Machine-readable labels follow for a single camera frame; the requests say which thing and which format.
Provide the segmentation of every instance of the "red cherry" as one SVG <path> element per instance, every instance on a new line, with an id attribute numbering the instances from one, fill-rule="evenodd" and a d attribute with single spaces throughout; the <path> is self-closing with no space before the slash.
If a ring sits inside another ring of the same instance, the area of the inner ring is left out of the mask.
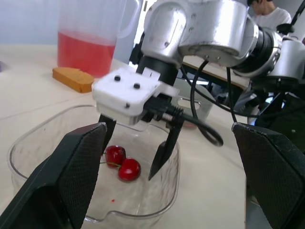
<path id="1" fill-rule="evenodd" d="M 109 146 L 106 148 L 106 162 L 116 165 L 122 165 L 126 159 L 126 151 L 121 146 Z M 116 165 L 107 164 L 111 168 L 116 168 Z"/>
<path id="2" fill-rule="evenodd" d="M 119 178 L 122 181 L 133 181 L 139 178 L 141 174 L 141 165 L 135 159 L 125 159 L 119 169 Z"/>

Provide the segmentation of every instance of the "table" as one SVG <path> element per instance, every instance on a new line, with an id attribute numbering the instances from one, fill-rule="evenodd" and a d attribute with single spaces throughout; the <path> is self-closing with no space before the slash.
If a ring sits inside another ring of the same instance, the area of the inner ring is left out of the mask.
<path id="1" fill-rule="evenodd" d="M 10 60 L 10 70 L 0 73 L 0 212 L 13 197 L 6 163 L 10 145 L 66 108 L 94 104 L 91 94 L 79 94 L 52 79 L 49 72 L 56 66 L 54 49 L 49 46 L 0 46 L 0 59 Z M 114 60 L 112 69 L 118 67 L 127 66 Z M 231 132 L 231 115 L 214 106 L 207 123 L 223 136 L 224 146 L 211 145 L 198 130 L 182 130 L 178 140 L 181 148 L 178 198 L 156 229 L 244 229 L 245 174 Z"/>
<path id="2" fill-rule="evenodd" d="M 187 73 L 195 75 L 203 62 L 204 59 L 200 57 L 186 56 L 183 60 L 183 67 Z M 226 68 L 215 63 L 206 65 L 200 76 L 210 83 L 214 83 L 223 88 L 227 88 L 228 86 Z M 236 104 L 243 91 L 248 88 L 250 80 L 248 78 L 240 77 L 231 71 L 231 83 L 233 104 Z"/>

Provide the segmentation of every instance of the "cherry stem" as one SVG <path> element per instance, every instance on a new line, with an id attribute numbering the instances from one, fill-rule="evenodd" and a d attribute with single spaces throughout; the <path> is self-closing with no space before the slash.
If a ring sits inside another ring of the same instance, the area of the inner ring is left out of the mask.
<path id="1" fill-rule="evenodd" d="M 103 165 L 103 164 L 108 164 L 108 165 L 113 165 L 113 166 L 117 166 L 119 168 L 121 168 L 120 165 L 116 164 L 116 163 L 112 163 L 112 162 L 101 162 L 100 165 Z"/>

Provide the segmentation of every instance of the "plastic pitcher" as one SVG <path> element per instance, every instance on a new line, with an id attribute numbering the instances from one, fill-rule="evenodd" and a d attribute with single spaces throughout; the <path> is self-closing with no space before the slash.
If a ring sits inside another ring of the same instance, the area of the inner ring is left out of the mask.
<path id="1" fill-rule="evenodd" d="M 121 30 L 127 3 L 135 9 L 130 24 Z M 109 73 L 116 41 L 131 33 L 140 10 L 139 0 L 61 0 L 58 66 L 96 78 Z"/>

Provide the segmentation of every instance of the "sponge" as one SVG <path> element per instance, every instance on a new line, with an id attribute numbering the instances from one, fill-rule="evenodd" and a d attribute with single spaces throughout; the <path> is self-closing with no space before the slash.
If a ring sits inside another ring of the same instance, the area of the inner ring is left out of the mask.
<path id="1" fill-rule="evenodd" d="M 75 68 L 54 68 L 53 78 L 79 93 L 92 91 L 93 76 Z"/>

